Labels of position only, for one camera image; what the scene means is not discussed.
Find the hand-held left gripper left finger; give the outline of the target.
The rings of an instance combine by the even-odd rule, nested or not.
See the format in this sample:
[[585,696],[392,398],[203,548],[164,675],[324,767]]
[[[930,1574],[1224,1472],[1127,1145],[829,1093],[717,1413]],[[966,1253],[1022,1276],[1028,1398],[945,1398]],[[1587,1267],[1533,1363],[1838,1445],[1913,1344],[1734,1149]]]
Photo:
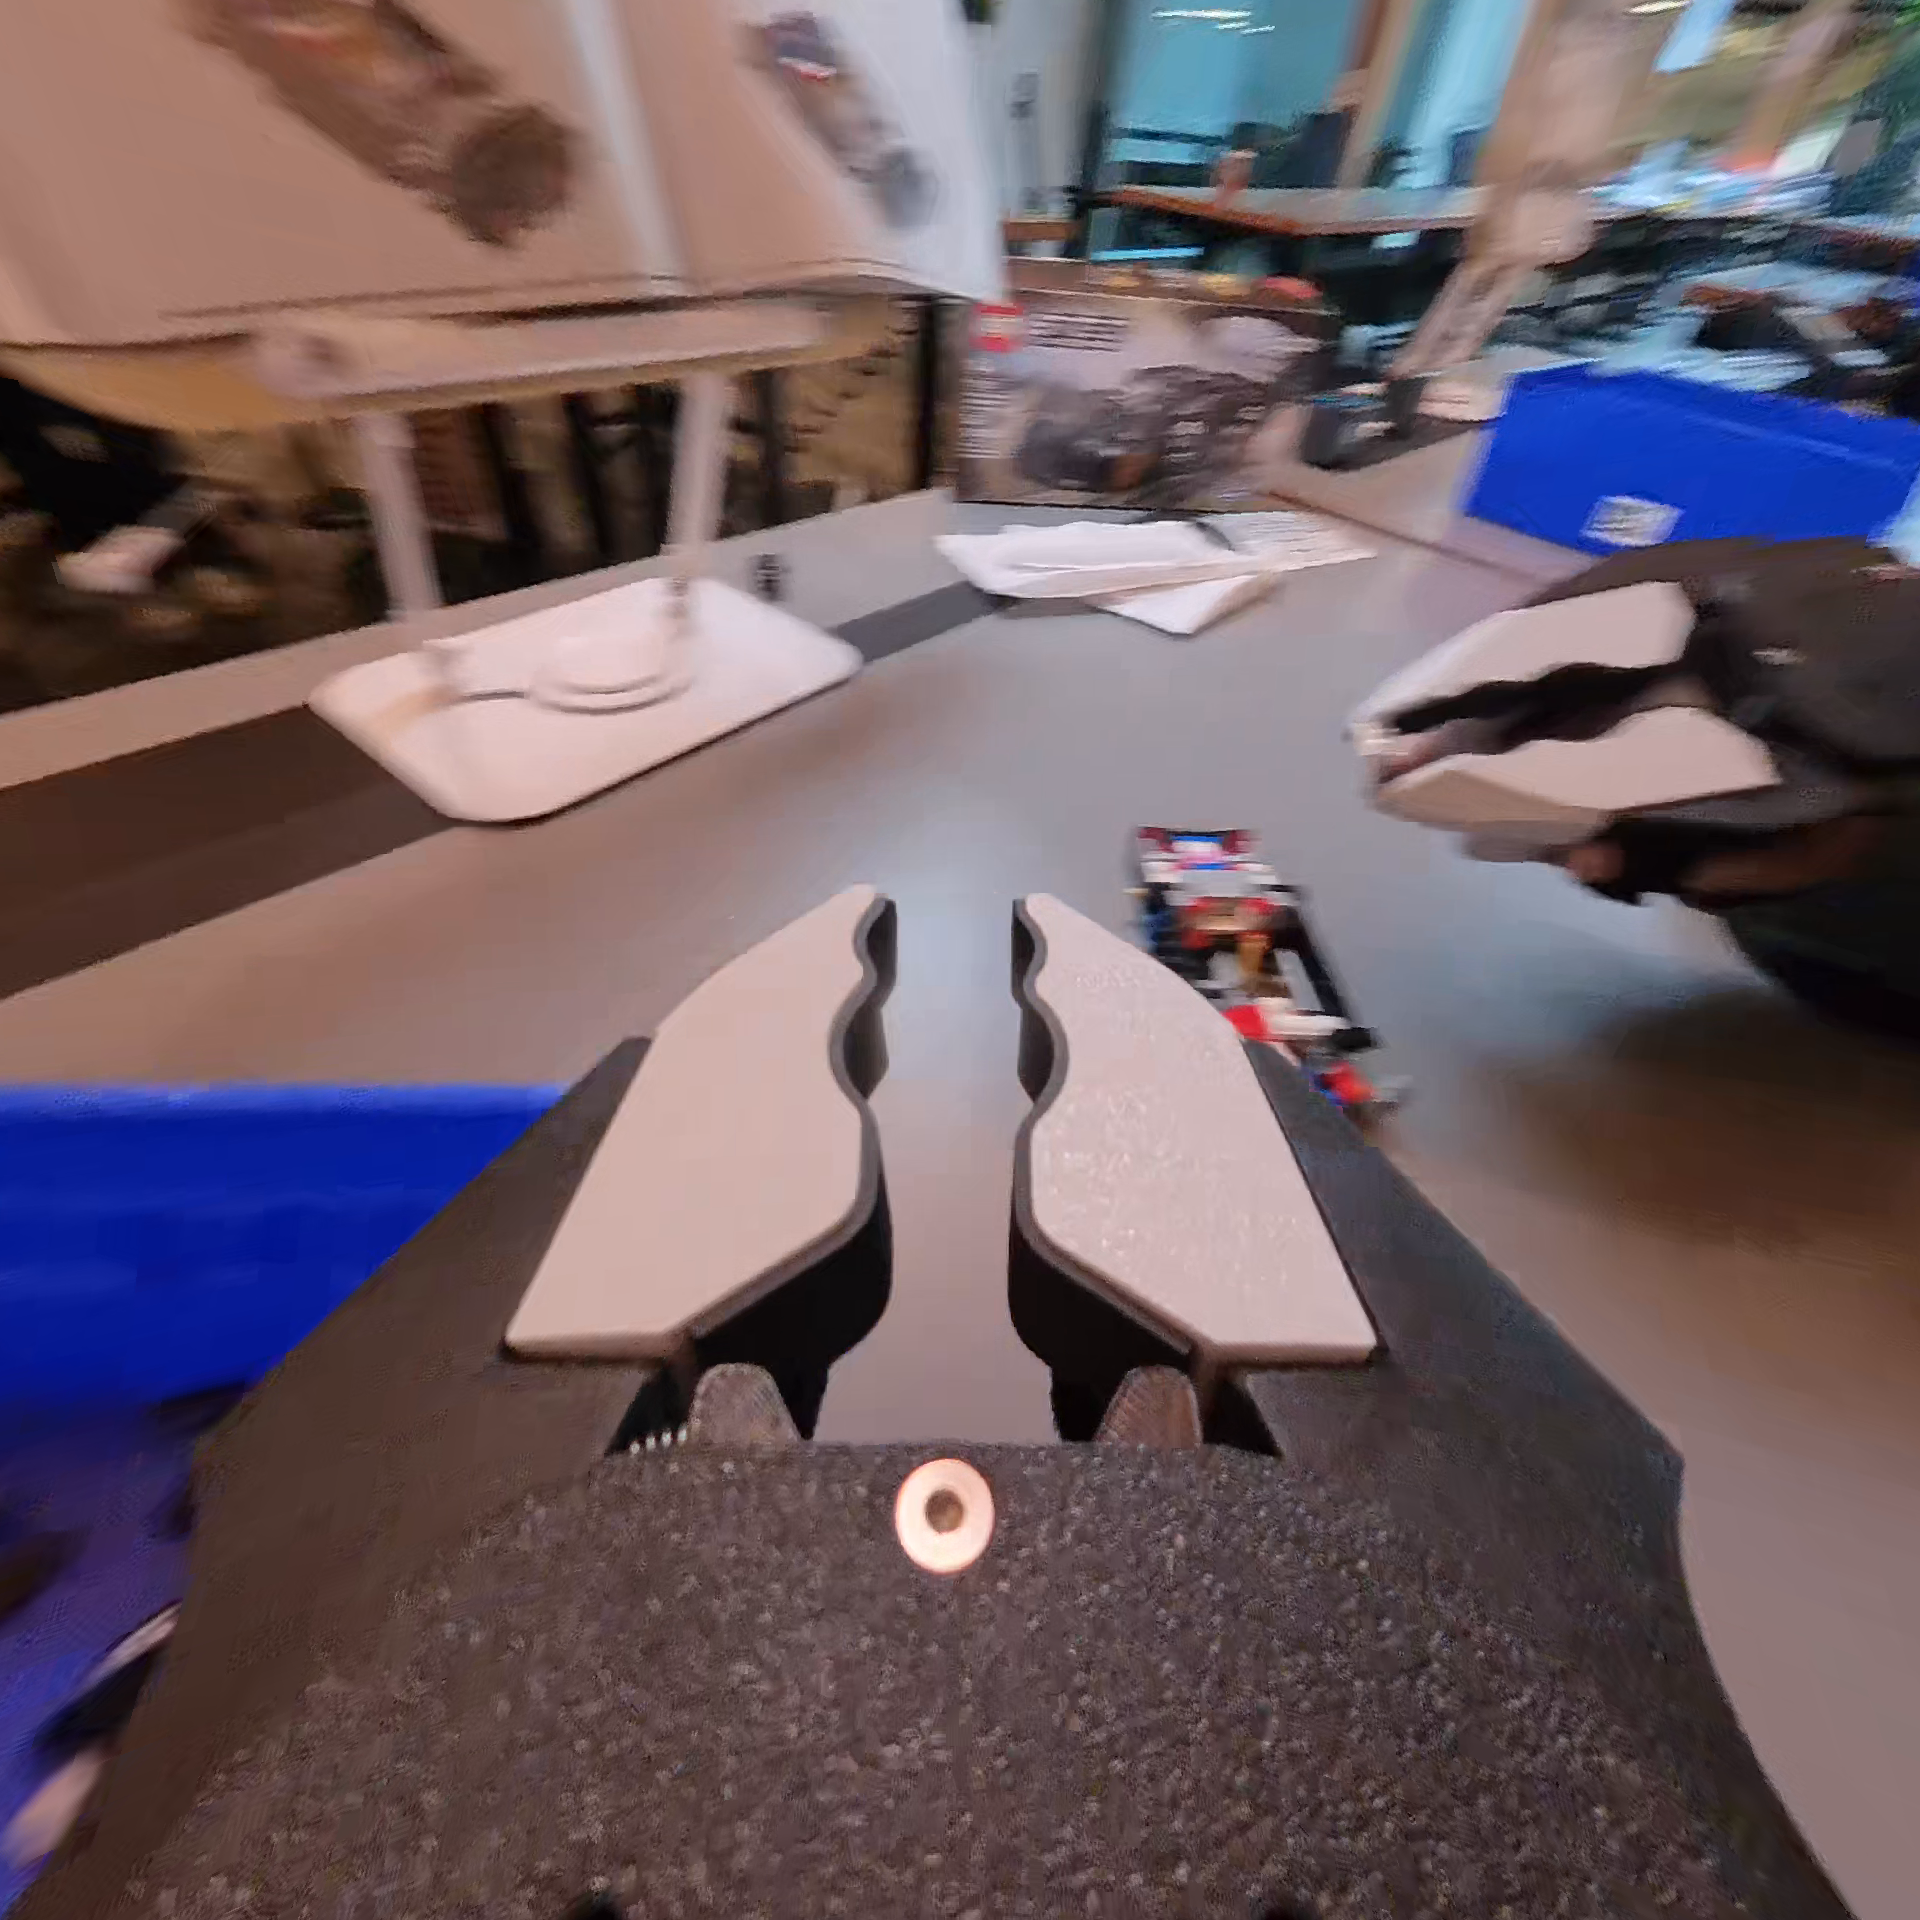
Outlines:
[[897,904],[851,885],[691,993],[646,1042],[525,1284],[512,1360],[765,1369],[791,1417],[892,1293],[869,1097]]

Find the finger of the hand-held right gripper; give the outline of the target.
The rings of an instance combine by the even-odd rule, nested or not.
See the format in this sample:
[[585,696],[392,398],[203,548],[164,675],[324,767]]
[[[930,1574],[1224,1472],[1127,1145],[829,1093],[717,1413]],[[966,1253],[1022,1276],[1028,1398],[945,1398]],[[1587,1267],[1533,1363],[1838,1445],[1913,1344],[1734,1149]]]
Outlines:
[[1603,701],[1680,666],[1699,605],[1680,582],[1631,582],[1518,605],[1458,630],[1380,682],[1348,718],[1364,754],[1451,723],[1509,727]]
[[1591,738],[1494,748],[1486,723],[1403,735],[1370,721],[1372,804],[1500,855],[1565,851],[1626,813],[1781,786],[1774,756],[1694,705],[1656,705]]

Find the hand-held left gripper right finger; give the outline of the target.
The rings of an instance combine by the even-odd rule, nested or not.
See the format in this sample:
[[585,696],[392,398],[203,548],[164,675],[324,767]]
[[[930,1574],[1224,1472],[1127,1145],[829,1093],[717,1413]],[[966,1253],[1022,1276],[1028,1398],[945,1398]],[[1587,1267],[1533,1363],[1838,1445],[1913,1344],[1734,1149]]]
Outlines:
[[1013,904],[1022,1015],[1010,1307],[1056,1422],[1127,1371],[1182,1374],[1213,1417],[1249,1371],[1381,1355],[1262,1070],[1332,1104],[1156,957],[1049,892]]

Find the partly built lego car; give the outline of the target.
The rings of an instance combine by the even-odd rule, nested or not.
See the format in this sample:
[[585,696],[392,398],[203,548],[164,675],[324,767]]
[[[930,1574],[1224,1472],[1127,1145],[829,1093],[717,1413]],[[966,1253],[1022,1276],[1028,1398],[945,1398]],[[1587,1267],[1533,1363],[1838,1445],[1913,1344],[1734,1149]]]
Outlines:
[[1380,1078],[1377,1029],[1357,1018],[1316,936],[1307,899],[1246,827],[1145,824],[1131,836],[1136,926],[1168,972],[1187,980],[1236,1038],[1294,1063],[1357,1128],[1404,1104]]

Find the blue plastic bin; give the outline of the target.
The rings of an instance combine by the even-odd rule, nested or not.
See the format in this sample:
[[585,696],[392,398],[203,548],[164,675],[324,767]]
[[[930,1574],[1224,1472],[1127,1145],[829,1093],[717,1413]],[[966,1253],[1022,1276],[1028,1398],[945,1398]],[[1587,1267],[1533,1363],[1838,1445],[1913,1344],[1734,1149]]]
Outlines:
[[558,1085],[4,1085],[4,1902],[151,1662],[203,1429]]

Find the lego set box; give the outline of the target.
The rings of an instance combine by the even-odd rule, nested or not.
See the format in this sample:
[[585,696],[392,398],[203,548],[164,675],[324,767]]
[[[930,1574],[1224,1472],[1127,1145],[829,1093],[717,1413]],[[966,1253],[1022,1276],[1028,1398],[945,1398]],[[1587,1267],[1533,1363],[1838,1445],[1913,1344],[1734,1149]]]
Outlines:
[[1294,278],[1018,257],[966,315],[953,493],[988,504],[1249,511],[1332,383],[1337,309]]

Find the person's right hand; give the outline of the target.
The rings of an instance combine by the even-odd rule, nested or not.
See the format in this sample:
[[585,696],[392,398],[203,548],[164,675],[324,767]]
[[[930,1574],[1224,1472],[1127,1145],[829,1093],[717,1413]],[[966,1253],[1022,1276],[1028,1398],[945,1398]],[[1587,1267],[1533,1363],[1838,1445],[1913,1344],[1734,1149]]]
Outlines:
[[1869,807],[1800,824],[1619,822],[1549,854],[1588,892],[1736,908],[1841,881],[1918,873],[1918,810]]

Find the blue bin with white label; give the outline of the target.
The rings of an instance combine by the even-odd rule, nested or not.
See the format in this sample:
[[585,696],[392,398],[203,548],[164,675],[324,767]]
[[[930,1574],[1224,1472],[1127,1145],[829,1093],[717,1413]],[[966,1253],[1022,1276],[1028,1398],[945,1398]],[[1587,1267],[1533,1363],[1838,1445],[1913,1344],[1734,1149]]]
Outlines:
[[1505,385],[1463,511],[1596,559],[1671,541],[1918,539],[1918,424],[1656,370]]

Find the white paper bags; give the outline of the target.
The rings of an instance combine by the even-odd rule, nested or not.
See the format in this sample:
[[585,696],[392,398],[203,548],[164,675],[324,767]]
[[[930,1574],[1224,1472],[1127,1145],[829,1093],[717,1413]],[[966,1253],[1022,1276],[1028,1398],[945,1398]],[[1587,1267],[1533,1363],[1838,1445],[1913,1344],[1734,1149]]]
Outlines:
[[1312,511],[1001,525],[939,535],[935,548],[996,600],[1114,611],[1162,637],[1195,637],[1294,573],[1377,558],[1348,525]]

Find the poster on wooden easel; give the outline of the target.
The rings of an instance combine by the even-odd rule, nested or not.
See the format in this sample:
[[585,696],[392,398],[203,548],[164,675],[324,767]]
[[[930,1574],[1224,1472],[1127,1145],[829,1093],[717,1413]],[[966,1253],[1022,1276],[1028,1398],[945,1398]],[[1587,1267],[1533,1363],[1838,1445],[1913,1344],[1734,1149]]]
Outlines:
[[1656,60],[1634,4],[1533,4],[1479,163],[1463,255],[1387,370],[1422,385],[1474,360],[1547,266],[1596,237],[1596,184]]

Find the white book stand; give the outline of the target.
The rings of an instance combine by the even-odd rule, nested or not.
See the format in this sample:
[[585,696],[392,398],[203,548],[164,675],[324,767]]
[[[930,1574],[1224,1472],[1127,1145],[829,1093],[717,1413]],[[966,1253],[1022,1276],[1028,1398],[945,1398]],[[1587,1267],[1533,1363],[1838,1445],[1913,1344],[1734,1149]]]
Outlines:
[[285,320],[259,379],[349,416],[401,607],[435,607],[404,412],[429,398],[578,393],[624,372],[680,390],[662,573],[349,666],[311,708],[455,824],[530,824],[811,701],[865,670],[858,643],[710,575],[732,375],[825,357],[854,300],[704,300],[530,323]]

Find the long wooden table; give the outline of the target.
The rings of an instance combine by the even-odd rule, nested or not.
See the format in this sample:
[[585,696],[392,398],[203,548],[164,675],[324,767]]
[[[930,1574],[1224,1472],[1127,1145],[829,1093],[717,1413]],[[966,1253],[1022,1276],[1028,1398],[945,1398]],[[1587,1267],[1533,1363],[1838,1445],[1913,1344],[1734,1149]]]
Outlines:
[[1094,206],[1141,212],[1213,234],[1319,242],[1345,234],[1466,231],[1492,204],[1489,187],[1096,187]]

